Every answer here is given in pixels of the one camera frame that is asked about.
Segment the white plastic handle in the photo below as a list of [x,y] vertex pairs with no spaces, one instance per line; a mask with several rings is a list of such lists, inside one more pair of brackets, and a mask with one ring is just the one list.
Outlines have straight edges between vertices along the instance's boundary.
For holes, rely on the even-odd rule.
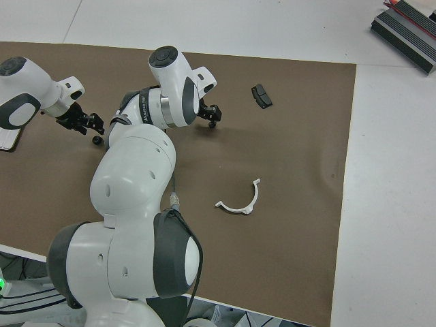
[[254,198],[252,199],[252,201],[250,202],[250,204],[248,206],[246,206],[245,208],[242,209],[233,209],[233,208],[229,208],[228,206],[226,206],[222,201],[219,201],[218,203],[216,203],[216,207],[218,206],[222,206],[224,209],[226,209],[227,211],[230,211],[231,213],[244,213],[246,215],[249,215],[252,211],[253,211],[253,207],[254,204],[256,203],[256,201],[258,200],[258,184],[260,183],[260,178],[256,179],[255,181],[253,181],[253,186],[254,186]]

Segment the black wheel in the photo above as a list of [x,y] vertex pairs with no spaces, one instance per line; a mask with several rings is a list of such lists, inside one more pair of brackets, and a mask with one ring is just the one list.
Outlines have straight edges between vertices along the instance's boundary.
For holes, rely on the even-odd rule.
[[96,135],[96,136],[93,137],[93,143],[95,145],[98,145],[98,144],[102,143],[102,141],[103,141],[103,138],[101,136]]

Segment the white table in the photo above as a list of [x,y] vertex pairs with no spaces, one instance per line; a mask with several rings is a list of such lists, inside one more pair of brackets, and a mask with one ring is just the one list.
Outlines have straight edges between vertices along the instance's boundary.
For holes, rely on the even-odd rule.
[[[432,0],[409,2],[427,15],[436,9]],[[0,41],[172,44],[357,63],[331,326],[434,325],[436,74],[426,77],[369,31],[386,9],[382,0],[0,0],[0,7]]]

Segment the white bracket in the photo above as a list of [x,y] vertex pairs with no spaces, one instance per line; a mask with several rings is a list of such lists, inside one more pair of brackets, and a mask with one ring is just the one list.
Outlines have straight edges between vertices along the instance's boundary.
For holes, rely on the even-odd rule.
[[254,186],[254,198],[252,199],[252,201],[250,202],[250,204],[248,206],[246,206],[245,208],[242,209],[233,209],[233,208],[229,208],[228,206],[226,206],[222,201],[219,201],[218,203],[216,203],[216,207],[218,206],[222,206],[224,209],[226,209],[227,211],[230,211],[231,213],[244,213],[246,215],[249,215],[252,211],[253,211],[253,206],[256,203],[256,201],[258,200],[258,184],[260,183],[260,178],[256,179],[255,181],[253,181],[253,186]]

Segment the brown table surface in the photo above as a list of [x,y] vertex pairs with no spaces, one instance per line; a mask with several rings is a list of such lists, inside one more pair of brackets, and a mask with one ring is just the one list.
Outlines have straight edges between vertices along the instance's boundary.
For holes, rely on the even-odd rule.
[[[77,77],[79,104],[106,122],[126,91],[155,85],[147,50],[0,42],[0,61],[29,57],[54,80]],[[204,248],[198,296],[314,326],[330,324],[356,66],[190,54],[218,86],[205,97],[222,122],[168,133],[177,151],[181,212]],[[251,87],[263,84],[263,110]],[[0,243],[46,255],[65,225],[102,218],[89,185],[103,147],[37,115],[13,153],[0,153]],[[250,215],[234,208],[253,198]],[[168,203],[164,196],[162,208]]]

